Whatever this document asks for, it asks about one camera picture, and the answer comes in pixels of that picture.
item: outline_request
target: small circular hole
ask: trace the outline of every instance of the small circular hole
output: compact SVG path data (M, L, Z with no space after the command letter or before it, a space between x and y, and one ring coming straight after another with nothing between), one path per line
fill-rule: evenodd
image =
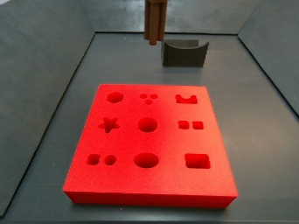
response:
M158 98L158 94L151 94L151 98L156 99Z
M151 105L154 102L151 100L146 100L144 104Z
M135 156L135 164L142 168L154 168L159 164L159 157L150 152L140 153Z
M140 98L146 99L147 98L147 94L140 94Z
M117 158L113 155L108 155L104 159L105 165L112 165L117 161Z
M158 128L158 121L152 117L144 117L137 122L137 128L143 132L152 132Z

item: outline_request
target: red foam block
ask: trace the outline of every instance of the red foam block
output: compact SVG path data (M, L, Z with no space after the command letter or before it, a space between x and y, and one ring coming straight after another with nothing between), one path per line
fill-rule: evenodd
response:
M75 203L227 207L238 189L207 88L100 85L63 191Z

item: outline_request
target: black arch-shaped block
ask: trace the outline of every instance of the black arch-shaped block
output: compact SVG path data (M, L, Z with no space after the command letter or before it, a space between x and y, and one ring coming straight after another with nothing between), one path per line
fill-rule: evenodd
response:
M203 67L210 42L199 46L198 39L167 39L163 42L164 67Z

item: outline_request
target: star-shaped hole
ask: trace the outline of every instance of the star-shaped hole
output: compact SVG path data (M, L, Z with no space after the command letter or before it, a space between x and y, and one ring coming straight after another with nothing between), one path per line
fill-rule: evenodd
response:
M105 133L109 133L109 131L112 130L112 129L119 129L119 125L117 125L117 118L115 117L115 118L107 118L107 117L104 117L103 118L103 123L99 125L99 127L101 128L101 129L105 129Z

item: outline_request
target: cutout hole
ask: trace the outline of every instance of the cutout hole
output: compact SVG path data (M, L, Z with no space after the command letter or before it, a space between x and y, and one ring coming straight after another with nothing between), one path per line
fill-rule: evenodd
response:
M135 156L135 164L142 168L154 168L159 164L159 157L150 152L140 153Z
M143 132L152 132L158 128L158 121L152 117L144 117L137 122L137 128Z
M192 127L196 130L203 130L203 122L192 122Z
M147 94L140 94L140 98L146 99L147 98Z
M119 92L107 95L107 101L112 103L121 102L124 100L124 95Z
M104 159L105 165L113 165L116 161L117 161L117 158L113 155L108 155Z
M190 123L187 121L179 121L179 129L187 130L190 128Z
M112 129L119 129L117 118L113 117L109 119L108 117L104 117L99 127L105 130L105 133L109 133Z
M99 154L89 154L88 155L88 165L97 165L99 164Z
M195 169L210 169L211 161L207 154L186 154L186 166Z
M146 101L144 101L144 104L146 104L146 105L151 105L152 103L154 103L154 102L152 102L151 100L146 100Z
M196 95L192 95L190 98L183 98L179 94L175 96L176 103L188 103L188 104L196 104L198 98Z
M151 94L151 98L156 99L158 98L158 94Z

